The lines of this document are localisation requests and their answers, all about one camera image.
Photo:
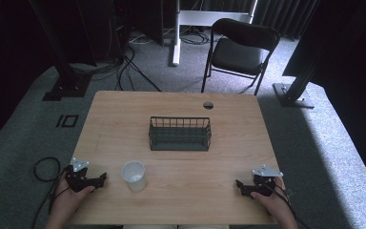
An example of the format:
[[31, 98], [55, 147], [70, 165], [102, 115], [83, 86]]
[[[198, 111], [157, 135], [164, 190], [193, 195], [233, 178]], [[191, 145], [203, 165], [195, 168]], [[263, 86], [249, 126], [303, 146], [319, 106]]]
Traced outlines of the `black wire basket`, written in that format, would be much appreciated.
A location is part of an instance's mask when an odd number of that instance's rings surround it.
[[211, 138], [208, 117], [150, 118], [149, 144], [152, 151], [208, 151]]

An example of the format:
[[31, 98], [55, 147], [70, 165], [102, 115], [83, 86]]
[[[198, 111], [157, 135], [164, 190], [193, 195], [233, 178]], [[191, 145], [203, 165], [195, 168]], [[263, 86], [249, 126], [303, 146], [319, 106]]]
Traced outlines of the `clear plastic cup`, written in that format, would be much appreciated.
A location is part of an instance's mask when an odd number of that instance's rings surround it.
[[127, 162], [122, 168], [121, 175], [133, 192], [140, 192], [147, 185], [146, 169], [141, 161]]

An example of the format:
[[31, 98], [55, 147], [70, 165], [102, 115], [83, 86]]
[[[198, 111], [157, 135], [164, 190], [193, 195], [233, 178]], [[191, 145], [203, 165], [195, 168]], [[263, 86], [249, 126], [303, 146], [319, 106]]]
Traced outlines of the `person's left hand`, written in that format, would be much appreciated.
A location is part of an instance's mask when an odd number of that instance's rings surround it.
[[49, 219], [68, 220], [77, 210], [79, 204], [94, 190], [93, 186], [88, 186], [80, 192], [75, 193], [65, 179], [61, 176], [57, 186], [55, 200], [51, 207]]

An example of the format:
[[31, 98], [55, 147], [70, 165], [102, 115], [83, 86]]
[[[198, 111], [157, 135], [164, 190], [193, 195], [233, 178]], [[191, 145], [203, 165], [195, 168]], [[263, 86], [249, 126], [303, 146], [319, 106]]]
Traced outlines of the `white desk frame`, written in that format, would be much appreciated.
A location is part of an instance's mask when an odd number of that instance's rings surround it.
[[180, 9], [180, 0], [176, 0], [175, 11], [175, 38], [173, 46], [173, 61], [174, 66], [180, 63], [180, 27], [181, 26], [200, 26], [210, 27], [214, 22], [221, 18], [230, 18], [233, 20], [247, 22], [252, 24], [254, 13], [258, 0], [252, 0], [251, 7], [248, 12], [227, 12], [227, 11], [209, 11], [209, 10], [182, 10]]

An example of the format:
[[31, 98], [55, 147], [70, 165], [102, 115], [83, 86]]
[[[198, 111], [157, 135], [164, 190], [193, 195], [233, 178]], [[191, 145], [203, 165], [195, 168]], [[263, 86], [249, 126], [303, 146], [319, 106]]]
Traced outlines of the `person's right hand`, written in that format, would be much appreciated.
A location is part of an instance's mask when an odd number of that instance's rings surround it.
[[279, 215], [290, 215], [293, 214], [287, 203], [282, 199], [284, 192], [281, 190], [282, 181], [280, 177], [274, 179], [276, 186], [276, 194], [271, 194], [269, 197], [262, 196], [257, 192], [252, 192], [254, 199], [259, 201], [264, 207], [267, 208], [269, 213], [275, 217]]

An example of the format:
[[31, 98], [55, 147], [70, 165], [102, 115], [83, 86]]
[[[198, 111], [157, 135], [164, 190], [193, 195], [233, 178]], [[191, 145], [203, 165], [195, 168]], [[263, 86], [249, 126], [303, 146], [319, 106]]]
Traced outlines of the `black metal stand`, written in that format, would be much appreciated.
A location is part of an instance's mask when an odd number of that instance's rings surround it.
[[40, 0], [28, 0], [42, 28], [42, 38], [51, 56], [58, 78], [50, 92], [43, 96], [44, 101], [60, 101], [63, 97], [84, 97], [90, 85], [91, 76], [78, 75], [70, 66], [58, 36], [44, 13]]
[[332, 13], [331, 0], [318, 0], [314, 14], [283, 73], [284, 76], [294, 76], [294, 82], [273, 85], [282, 107], [312, 109], [315, 106], [306, 93], [306, 87], [315, 76], [327, 48]]

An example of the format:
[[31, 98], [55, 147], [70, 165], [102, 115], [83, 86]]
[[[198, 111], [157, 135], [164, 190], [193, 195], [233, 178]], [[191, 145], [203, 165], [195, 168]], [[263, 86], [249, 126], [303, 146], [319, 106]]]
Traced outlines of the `dark pleated curtain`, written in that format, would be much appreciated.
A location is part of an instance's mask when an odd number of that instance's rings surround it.
[[300, 39], [320, 0], [257, 0], [253, 23], [271, 27], [281, 36]]

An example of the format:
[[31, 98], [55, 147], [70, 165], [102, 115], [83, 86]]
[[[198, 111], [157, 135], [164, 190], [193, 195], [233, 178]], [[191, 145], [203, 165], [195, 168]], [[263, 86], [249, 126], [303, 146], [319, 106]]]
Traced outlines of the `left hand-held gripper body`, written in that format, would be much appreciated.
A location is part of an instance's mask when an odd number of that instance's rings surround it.
[[71, 159], [71, 163], [65, 168], [65, 179], [69, 187], [75, 192], [80, 192], [89, 186], [86, 173], [88, 172], [89, 162], [80, 160], [76, 157]]

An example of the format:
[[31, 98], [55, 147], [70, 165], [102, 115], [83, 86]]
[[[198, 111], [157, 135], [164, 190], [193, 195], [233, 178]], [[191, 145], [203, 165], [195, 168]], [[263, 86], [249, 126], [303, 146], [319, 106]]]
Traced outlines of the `black folding chair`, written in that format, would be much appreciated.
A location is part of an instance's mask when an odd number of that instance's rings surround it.
[[257, 95], [269, 60], [280, 41], [273, 28], [221, 18], [211, 27], [211, 43], [207, 55], [201, 92], [212, 71], [252, 79]]

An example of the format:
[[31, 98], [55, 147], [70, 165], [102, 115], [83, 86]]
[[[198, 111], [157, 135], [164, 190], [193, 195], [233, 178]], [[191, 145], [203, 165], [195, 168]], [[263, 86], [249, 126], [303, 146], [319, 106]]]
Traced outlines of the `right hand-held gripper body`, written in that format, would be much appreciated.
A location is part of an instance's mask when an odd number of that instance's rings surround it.
[[266, 164], [252, 170], [255, 190], [262, 196], [269, 197], [275, 190], [275, 178], [284, 174]]

